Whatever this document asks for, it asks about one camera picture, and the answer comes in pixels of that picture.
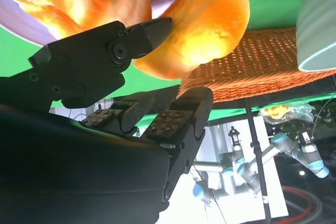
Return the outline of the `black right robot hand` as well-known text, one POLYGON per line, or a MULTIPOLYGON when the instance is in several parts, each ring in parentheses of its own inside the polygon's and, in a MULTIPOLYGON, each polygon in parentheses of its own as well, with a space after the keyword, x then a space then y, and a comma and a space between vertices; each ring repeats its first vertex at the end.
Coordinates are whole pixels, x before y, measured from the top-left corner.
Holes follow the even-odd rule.
POLYGON ((119 21, 49 43, 31 68, 1 78, 1 223, 155 223, 205 136, 213 93, 184 92, 140 137, 154 96, 133 94, 83 121, 49 112, 87 108, 121 88, 123 72, 169 36, 169 17, 119 21))

